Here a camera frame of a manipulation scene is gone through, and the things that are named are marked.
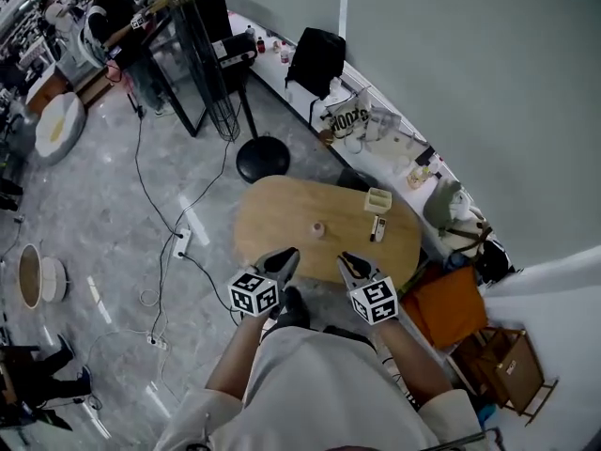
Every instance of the wooden table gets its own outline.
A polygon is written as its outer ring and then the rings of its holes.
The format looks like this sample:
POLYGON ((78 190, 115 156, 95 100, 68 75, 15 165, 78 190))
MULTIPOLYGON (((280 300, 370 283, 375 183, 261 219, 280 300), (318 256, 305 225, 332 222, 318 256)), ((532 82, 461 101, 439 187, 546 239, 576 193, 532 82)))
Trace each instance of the wooden table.
POLYGON ((343 282, 336 257, 349 251, 374 259, 399 288, 417 266, 421 230, 406 204, 394 202, 383 215, 382 242, 370 242, 374 214, 363 210, 365 193, 343 187, 271 176, 255 183, 240 203, 234 241, 243 265, 267 252, 290 246, 300 249, 298 275, 343 282), (311 236, 321 222, 326 233, 311 236))

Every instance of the power strip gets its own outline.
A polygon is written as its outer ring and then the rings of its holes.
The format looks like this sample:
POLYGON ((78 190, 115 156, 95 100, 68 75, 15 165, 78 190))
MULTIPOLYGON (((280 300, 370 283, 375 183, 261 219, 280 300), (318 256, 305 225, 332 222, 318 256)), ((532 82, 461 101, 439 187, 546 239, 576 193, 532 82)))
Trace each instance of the power strip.
POLYGON ((176 257, 178 259, 183 259, 183 257, 180 256, 179 253, 186 254, 186 251, 188 250, 188 244, 190 243, 190 236, 192 235, 192 232, 190 232, 190 230, 188 230, 188 229, 181 229, 179 231, 179 233, 182 235, 182 237, 178 237, 177 241, 176 241, 176 245, 173 246, 173 257, 176 257))
POLYGON ((162 337, 153 338, 152 334, 148 333, 146 335, 146 342, 150 346, 154 346, 155 348, 159 348, 160 350, 167 350, 167 341, 165 341, 162 337))

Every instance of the black shoe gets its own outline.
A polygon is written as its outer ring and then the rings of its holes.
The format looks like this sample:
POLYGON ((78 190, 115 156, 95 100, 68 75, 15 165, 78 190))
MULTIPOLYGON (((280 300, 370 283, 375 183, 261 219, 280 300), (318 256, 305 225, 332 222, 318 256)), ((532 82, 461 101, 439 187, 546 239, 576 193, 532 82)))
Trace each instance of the black shoe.
POLYGON ((87 365, 82 367, 82 373, 77 377, 77 381, 85 386, 85 392, 82 393, 82 396, 89 395, 92 392, 92 372, 87 365))
POLYGON ((58 340, 60 341, 60 349, 68 350, 71 353, 71 359, 73 359, 75 357, 75 351, 70 342, 61 334, 58 335, 58 340))
POLYGON ((304 303, 301 293, 297 288, 290 286, 284 289, 284 306, 286 313, 293 319, 309 322, 309 309, 304 303))

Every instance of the gray floor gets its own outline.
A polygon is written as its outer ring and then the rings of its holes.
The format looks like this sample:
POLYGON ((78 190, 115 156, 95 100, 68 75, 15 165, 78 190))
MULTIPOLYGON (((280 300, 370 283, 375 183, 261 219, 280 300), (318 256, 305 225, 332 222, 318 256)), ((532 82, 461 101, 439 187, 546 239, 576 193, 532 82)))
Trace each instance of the gray floor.
MULTIPOLYGON (((289 175, 334 183, 342 165, 306 127, 254 80, 248 95, 259 131, 288 144, 289 175)), ((194 207, 210 242, 203 246, 194 235, 188 250, 209 270, 223 296, 225 281, 239 268, 232 228, 238 202, 248 188, 234 165, 237 149, 249 138, 245 119, 240 123, 241 136, 227 152, 223 176, 194 207)), ((158 289, 158 256, 168 237, 135 172, 137 133, 138 120, 129 102, 113 90, 90 111, 81 139, 62 162, 50 168, 31 163, 23 177, 26 220, 2 276, 8 328, 16 344, 40 344, 45 354, 56 350, 46 330, 54 345, 56 333, 70 339, 76 359, 57 377, 74 378, 83 364, 89 364, 94 393, 102 403, 99 417, 110 433, 110 438, 103 437, 83 406, 71 405, 57 412, 74 432, 42 424, 29 427, 24 434, 33 449, 149 449, 186 390, 205 383, 235 330, 206 277, 191 262, 172 259, 163 293, 169 318, 164 336, 170 351, 158 350, 147 344, 145 335, 129 331, 146 332, 157 314, 156 305, 141 305, 140 293, 158 289), (15 270, 27 242, 65 264, 70 283, 62 303, 25 308, 15 270), (105 313, 93 299, 90 278, 105 313)), ((181 212, 181 197, 195 200, 217 175, 224 149, 212 124, 192 139, 175 116, 145 119, 140 168, 149 193, 171 225, 181 212)), ((10 214, 0 214, 3 248, 16 231, 10 219, 10 214)), ((361 326, 344 293, 335 292, 340 289, 309 280, 298 284, 319 319, 355 330, 361 326)), ((152 295, 145 297, 151 300, 152 295)), ((160 320, 157 329, 164 325, 160 320)), ((1 434, 18 448, 15 431, 1 434)))

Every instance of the black backpack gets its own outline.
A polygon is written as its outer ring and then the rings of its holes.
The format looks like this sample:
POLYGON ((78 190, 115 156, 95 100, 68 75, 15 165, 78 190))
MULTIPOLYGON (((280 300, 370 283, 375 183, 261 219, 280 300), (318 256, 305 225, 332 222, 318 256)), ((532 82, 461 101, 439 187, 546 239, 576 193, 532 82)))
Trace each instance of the black backpack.
POLYGON ((314 103, 328 97, 330 80, 342 75, 346 50, 345 40, 331 32, 309 27, 302 32, 288 75, 285 77, 285 86, 287 88, 288 82, 294 80, 317 95, 317 99, 311 102, 309 127, 314 103))

